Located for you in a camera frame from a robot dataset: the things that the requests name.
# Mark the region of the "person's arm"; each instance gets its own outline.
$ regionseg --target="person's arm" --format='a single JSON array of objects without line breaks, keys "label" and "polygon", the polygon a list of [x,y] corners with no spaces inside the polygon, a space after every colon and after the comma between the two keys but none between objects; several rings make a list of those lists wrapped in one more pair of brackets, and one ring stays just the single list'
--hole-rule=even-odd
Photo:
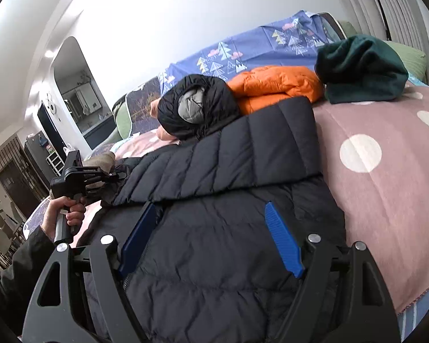
[{"label": "person's arm", "polygon": [[79,226],[86,211],[82,200],[61,197],[49,202],[41,227],[29,236],[28,240],[16,251],[12,264],[0,274],[0,316],[8,327],[21,335],[25,313],[33,289],[44,265],[54,250],[54,237],[58,212],[64,206],[70,208],[67,214],[69,226]]}]

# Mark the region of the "brown door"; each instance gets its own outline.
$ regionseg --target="brown door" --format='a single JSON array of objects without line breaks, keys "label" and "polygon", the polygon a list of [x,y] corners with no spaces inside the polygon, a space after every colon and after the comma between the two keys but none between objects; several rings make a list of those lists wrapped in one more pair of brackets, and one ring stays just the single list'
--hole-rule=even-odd
[{"label": "brown door", "polygon": [[0,172],[0,182],[19,210],[26,218],[29,218],[39,205],[40,200],[33,194],[29,183],[25,181],[14,161],[11,160],[7,163]]}]

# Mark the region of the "dark door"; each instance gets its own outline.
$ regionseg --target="dark door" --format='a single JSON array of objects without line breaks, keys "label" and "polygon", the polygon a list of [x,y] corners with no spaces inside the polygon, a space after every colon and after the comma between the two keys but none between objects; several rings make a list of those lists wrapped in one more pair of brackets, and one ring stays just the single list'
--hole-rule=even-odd
[{"label": "dark door", "polygon": [[40,200],[33,194],[29,183],[25,181],[14,161],[7,163],[0,172],[0,182],[19,210],[27,219],[30,218]]},{"label": "dark door", "polygon": [[49,117],[49,114],[43,102],[41,103],[41,106],[40,106],[40,109],[38,110],[37,115],[38,115],[38,118],[40,119],[41,126],[43,126],[43,129],[46,132],[46,135],[49,138],[51,144],[59,154],[62,161],[65,162],[65,160],[67,159],[67,156],[63,151],[63,148],[66,147],[66,145],[63,142],[62,137],[60,136],[56,127],[54,126],[53,120],[51,120],[51,118]]}]

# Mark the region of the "black sleeve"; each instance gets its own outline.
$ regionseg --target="black sleeve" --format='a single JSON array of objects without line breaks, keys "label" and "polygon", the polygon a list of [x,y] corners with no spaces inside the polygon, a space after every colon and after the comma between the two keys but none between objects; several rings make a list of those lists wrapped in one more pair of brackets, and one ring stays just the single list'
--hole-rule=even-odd
[{"label": "black sleeve", "polygon": [[0,274],[0,316],[16,335],[22,334],[33,289],[53,250],[54,244],[38,227]]}]

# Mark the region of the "black puffer jacket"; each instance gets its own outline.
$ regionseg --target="black puffer jacket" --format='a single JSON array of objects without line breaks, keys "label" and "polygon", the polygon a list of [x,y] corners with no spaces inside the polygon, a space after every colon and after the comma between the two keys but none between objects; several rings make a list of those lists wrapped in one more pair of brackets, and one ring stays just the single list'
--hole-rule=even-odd
[{"label": "black puffer jacket", "polygon": [[[184,128],[179,97],[201,83],[204,123]],[[225,83],[199,75],[183,79],[160,103],[163,127],[188,141],[126,159],[133,168],[127,182],[82,241],[110,233],[121,245],[143,203],[158,203],[162,220],[125,285],[147,335],[165,343],[269,341],[298,281],[264,222],[266,203],[306,231],[345,245],[343,212],[321,174],[311,104],[297,97],[238,118]],[[226,126],[222,121],[232,119]],[[327,303],[332,292],[329,287]],[[90,306],[98,317],[94,298]],[[319,332],[328,322],[324,309]],[[106,334],[101,318],[96,328]]]}]

